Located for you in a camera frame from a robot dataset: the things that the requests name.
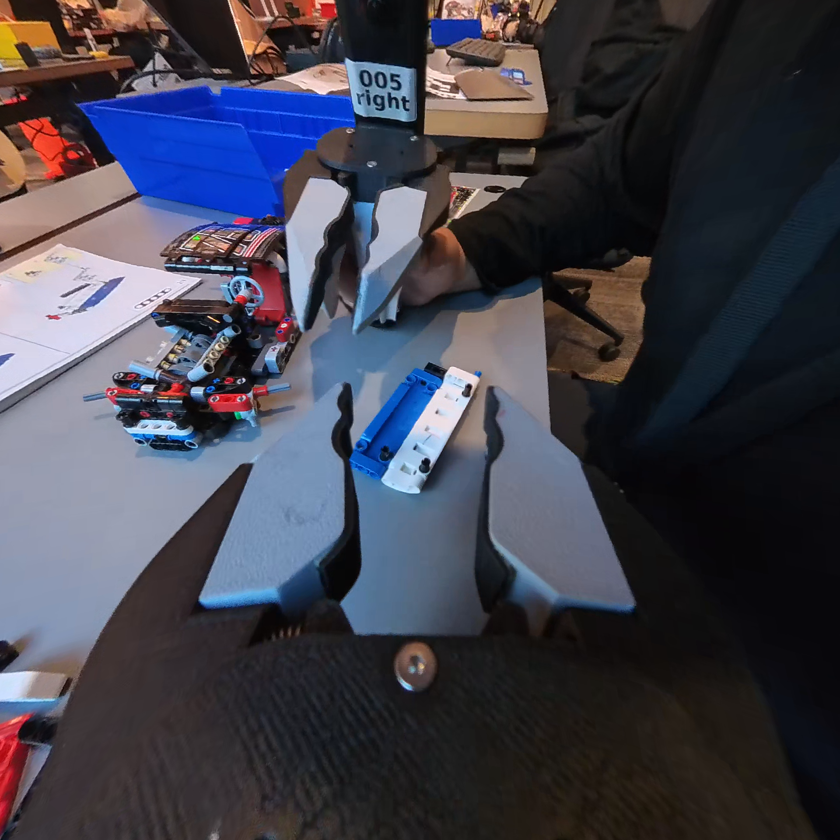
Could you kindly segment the black office chair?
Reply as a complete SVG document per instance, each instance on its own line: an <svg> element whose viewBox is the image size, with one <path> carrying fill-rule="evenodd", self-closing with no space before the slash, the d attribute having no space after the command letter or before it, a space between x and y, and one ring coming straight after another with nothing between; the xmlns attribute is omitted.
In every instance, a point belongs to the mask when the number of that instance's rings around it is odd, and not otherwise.
<svg viewBox="0 0 840 840"><path fill-rule="evenodd" d="M608 338L597 351L601 361L612 362L620 356L624 335L589 306L591 279L552 272L542 276L542 293L545 300L555 303Z"/></svg>

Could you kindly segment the small blue plastic bin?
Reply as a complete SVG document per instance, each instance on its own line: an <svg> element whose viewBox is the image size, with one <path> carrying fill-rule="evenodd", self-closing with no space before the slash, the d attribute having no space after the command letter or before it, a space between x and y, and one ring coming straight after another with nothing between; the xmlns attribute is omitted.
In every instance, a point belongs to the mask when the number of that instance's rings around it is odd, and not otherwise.
<svg viewBox="0 0 840 840"><path fill-rule="evenodd" d="M436 48L444 48L464 39L480 39L482 26L479 18L440 18L430 20L430 37Z"/></svg>

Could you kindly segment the large blue plastic bin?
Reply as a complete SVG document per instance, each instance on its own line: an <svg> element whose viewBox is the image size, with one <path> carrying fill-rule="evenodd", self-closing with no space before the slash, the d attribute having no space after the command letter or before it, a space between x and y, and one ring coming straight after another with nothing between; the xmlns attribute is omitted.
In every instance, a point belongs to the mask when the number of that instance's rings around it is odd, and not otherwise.
<svg viewBox="0 0 840 840"><path fill-rule="evenodd" d="M241 217L284 216L287 170L354 126L348 97L184 87L81 106L143 196Z"/></svg>

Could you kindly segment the person's right forearm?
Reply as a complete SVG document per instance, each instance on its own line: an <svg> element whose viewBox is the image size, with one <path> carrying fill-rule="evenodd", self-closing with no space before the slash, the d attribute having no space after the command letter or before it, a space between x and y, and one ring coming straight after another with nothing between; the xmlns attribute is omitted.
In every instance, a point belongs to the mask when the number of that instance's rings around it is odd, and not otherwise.
<svg viewBox="0 0 840 840"><path fill-rule="evenodd" d="M667 167L603 132L449 230L480 285L496 293L613 248L652 244L667 180Z"/></svg>

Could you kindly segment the red plastic packet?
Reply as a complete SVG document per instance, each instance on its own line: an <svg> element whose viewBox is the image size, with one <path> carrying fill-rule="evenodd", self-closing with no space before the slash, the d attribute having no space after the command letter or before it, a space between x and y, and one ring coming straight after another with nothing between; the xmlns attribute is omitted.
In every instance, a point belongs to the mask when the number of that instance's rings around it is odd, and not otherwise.
<svg viewBox="0 0 840 840"><path fill-rule="evenodd" d="M28 761L29 747L18 737L32 713L1 723L1 824L5 826L13 814L18 789Z"/></svg>

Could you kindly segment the grey flat pouch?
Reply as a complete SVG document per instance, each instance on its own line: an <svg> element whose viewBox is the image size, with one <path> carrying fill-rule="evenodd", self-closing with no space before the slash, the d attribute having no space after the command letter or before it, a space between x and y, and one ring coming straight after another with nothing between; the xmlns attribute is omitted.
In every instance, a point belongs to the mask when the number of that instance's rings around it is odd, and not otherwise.
<svg viewBox="0 0 840 840"><path fill-rule="evenodd" d="M491 68L475 67L455 74L455 84L470 102L530 101L527 86Z"/></svg>

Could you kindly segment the black keyboard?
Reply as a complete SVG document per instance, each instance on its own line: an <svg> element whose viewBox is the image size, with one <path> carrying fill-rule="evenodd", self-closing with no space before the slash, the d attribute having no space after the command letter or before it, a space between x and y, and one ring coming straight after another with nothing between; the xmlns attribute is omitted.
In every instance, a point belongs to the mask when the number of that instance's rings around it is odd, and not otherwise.
<svg viewBox="0 0 840 840"><path fill-rule="evenodd" d="M467 67L500 67L506 57L507 48L501 41L484 38L462 38L445 48L450 59L459 60Z"/></svg>

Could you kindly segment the wooden table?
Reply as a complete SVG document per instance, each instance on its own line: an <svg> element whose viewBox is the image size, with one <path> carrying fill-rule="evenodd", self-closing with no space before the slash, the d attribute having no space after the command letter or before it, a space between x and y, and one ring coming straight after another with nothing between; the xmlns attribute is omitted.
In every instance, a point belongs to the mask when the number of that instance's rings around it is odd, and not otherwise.
<svg viewBox="0 0 840 840"><path fill-rule="evenodd" d="M489 140L502 145L534 143L543 136L549 104L536 49L507 49L504 67L523 70L529 101L426 99L425 133L444 141Z"/></svg>

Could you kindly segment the yellow box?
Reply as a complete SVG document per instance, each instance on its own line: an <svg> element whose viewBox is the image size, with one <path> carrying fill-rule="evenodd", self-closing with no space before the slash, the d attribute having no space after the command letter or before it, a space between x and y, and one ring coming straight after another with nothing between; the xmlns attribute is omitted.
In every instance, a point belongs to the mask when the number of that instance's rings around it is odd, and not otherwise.
<svg viewBox="0 0 840 840"><path fill-rule="evenodd" d="M61 49L56 34L46 21L1 20L1 68L17 69L26 66L18 46L26 45L35 58L60 58Z"/></svg>

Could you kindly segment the person's right hand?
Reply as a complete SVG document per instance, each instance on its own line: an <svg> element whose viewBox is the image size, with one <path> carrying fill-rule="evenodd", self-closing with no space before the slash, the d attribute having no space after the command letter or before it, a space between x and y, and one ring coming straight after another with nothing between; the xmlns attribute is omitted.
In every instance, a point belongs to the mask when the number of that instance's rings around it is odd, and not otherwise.
<svg viewBox="0 0 840 840"><path fill-rule="evenodd" d="M437 298L480 287L480 279L456 236L449 227L441 227L429 235L403 272L400 305L418 308Z"/></svg>

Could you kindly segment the blue and white brick panel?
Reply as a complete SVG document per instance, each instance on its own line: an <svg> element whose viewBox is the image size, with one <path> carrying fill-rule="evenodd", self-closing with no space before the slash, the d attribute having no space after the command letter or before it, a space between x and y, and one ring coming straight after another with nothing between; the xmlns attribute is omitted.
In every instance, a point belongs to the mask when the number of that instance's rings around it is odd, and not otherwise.
<svg viewBox="0 0 840 840"><path fill-rule="evenodd" d="M353 447L350 465L405 494L421 492L476 396L481 371L428 363L409 373Z"/></svg>

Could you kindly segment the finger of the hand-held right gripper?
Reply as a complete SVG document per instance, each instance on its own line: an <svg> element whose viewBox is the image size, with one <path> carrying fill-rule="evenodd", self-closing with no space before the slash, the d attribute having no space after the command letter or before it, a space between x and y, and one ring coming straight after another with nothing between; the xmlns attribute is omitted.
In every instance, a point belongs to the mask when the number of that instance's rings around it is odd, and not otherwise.
<svg viewBox="0 0 840 840"><path fill-rule="evenodd" d="M353 220L346 186L324 178L307 181L286 226L290 304L300 331L311 330L320 311L330 319L336 314Z"/></svg>
<svg viewBox="0 0 840 840"><path fill-rule="evenodd" d="M403 275L420 249L427 195L412 187L390 187L375 202L353 202L353 245L359 281L353 333L376 322L393 322Z"/></svg>

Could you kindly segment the person's dark clothing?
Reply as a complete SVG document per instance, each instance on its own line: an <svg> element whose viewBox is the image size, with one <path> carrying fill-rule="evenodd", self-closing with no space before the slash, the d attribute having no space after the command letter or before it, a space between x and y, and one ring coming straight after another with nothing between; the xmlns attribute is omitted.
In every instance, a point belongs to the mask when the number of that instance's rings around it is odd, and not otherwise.
<svg viewBox="0 0 840 840"><path fill-rule="evenodd" d="M595 461L737 628L838 838L838 2L714 2L552 173L583 248L649 249Z"/></svg>

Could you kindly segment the partly built brick car model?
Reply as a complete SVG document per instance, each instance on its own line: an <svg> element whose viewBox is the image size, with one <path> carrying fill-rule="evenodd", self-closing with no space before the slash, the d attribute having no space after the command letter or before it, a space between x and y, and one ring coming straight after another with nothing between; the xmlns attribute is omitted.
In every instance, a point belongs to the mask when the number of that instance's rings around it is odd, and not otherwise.
<svg viewBox="0 0 840 840"><path fill-rule="evenodd" d="M235 422L259 425L260 400L290 388L281 378L301 331L284 217L194 227L161 257L166 271L220 277L223 298L165 298L150 315L166 334L160 348L82 399L109 402L138 446L184 452Z"/></svg>

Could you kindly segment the black monitor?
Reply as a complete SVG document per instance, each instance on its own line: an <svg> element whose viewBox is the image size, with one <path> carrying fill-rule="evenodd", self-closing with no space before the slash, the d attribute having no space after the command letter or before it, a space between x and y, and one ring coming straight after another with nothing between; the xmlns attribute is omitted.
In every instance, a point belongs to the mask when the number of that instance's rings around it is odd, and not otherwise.
<svg viewBox="0 0 840 840"><path fill-rule="evenodd" d="M212 70L249 78L249 61L261 32L249 6L239 1L146 3Z"/></svg>

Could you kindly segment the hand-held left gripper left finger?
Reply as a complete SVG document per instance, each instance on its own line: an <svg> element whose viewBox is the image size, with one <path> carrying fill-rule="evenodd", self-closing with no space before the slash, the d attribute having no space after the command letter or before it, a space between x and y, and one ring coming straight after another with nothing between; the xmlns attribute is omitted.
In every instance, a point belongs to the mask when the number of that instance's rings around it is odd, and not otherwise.
<svg viewBox="0 0 840 840"><path fill-rule="evenodd" d="M334 385L253 463L198 601L206 609L341 602L361 572L351 385Z"/></svg>

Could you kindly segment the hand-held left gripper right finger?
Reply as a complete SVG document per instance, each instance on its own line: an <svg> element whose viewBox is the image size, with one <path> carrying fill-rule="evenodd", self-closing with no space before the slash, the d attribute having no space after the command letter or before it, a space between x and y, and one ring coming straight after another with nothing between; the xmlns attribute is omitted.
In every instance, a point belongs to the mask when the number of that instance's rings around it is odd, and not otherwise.
<svg viewBox="0 0 840 840"><path fill-rule="evenodd" d="M486 614L634 612L581 461L499 386L486 394L475 577Z"/></svg>

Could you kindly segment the printed paper sheet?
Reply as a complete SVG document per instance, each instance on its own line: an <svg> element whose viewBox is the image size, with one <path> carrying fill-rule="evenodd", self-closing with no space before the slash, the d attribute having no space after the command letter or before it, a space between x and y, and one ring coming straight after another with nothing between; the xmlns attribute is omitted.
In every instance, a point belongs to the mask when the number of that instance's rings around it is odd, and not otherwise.
<svg viewBox="0 0 840 840"><path fill-rule="evenodd" d="M280 79L288 86L318 95L349 94L350 84L344 63L326 62L285 75Z"/></svg>

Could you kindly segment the open building instruction booklet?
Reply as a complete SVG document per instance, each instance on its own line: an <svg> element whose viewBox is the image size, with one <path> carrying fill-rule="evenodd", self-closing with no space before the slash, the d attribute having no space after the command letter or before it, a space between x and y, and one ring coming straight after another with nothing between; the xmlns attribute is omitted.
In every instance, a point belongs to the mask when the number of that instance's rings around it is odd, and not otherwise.
<svg viewBox="0 0 840 840"><path fill-rule="evenodd" d="M3 268L1 410L200 284L64 245Z"/></svg>

